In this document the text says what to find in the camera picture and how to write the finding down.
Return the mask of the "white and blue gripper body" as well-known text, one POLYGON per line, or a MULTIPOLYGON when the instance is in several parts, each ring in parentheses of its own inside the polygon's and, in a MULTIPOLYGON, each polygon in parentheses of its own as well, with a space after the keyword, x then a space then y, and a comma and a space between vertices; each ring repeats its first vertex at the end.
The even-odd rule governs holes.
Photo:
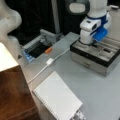
POLYGON ((101 41, 107 34, 111 16, 107 11, 89 12, 80 24, 80 42, 90 45, 101 41))

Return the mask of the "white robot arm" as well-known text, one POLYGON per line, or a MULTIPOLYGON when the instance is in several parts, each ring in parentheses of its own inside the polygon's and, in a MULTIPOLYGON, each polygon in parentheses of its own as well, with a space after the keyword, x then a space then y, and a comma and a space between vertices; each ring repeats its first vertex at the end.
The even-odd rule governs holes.
MULTIPOLYGON (((67 10, 86 17, 80 24, 80 41, 89 45, 101 41, 108 33, 111 16, 107 11, 108 0, 65 0, 67 10)), ((21 15, 0 0, 0 72, 18 65, 24 66, 26 58, 18 39, 9 33, 20 26, 21 15)))

